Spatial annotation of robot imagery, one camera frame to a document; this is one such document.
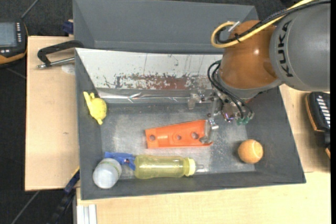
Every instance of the orange plastic block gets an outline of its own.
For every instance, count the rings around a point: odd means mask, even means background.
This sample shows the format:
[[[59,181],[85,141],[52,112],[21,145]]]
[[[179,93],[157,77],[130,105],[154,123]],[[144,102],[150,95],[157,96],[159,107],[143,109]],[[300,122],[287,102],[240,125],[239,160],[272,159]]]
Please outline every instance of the orange plastic block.
[[[148,148],[167,147],[199,147],[212,144],[202,144],[199,140],[204,136],[205,120],[191,121],[146,129]]]

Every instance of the orange ball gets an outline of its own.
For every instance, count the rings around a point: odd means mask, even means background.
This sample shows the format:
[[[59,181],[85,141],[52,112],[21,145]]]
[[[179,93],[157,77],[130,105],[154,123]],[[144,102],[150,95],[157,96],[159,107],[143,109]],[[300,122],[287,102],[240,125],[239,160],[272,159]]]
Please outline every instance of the orange ball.
[[[253,139],[243,141],[238,148],[239,158],[245,163],[257,163],[263,154],[262,145]]]

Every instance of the white cap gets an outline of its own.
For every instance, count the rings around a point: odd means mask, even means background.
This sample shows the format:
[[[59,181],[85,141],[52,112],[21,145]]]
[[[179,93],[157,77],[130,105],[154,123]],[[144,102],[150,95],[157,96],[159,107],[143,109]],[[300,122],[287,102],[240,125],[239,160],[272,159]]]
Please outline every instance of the white cap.
[[[189,172],[185,174],[186,176],[192,176],[196,171],[196,163],[194,159],[187,158],[189,162]]]
[[[93,182],[100,188],[108,189],[115,185],[121,174],[121,166],[111,158],[103,159],[93,172]]]

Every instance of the black device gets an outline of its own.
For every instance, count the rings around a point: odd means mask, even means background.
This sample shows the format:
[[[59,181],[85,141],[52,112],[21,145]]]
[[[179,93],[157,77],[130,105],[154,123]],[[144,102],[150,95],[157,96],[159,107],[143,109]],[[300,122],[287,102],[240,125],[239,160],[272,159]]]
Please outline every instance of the black device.
[[[0,67],[23,58],[27,49],[27,30],[21,19],[0,18]]]
[[[330,94],[311,92],[306,95],[308,117],[315,130],[318,146],[330,152]]]

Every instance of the yellow toy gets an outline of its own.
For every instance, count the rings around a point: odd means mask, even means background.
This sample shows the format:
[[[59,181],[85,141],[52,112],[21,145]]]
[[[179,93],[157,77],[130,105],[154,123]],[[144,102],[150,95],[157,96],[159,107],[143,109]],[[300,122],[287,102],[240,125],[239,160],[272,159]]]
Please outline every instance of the yellow toy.
[[[99,125],[103,124],[102,120],[105,119],[107,112],[105,101],[101,98],[96,98],[93,92],[90,94],[83,92],[83,94],[91,116]]]

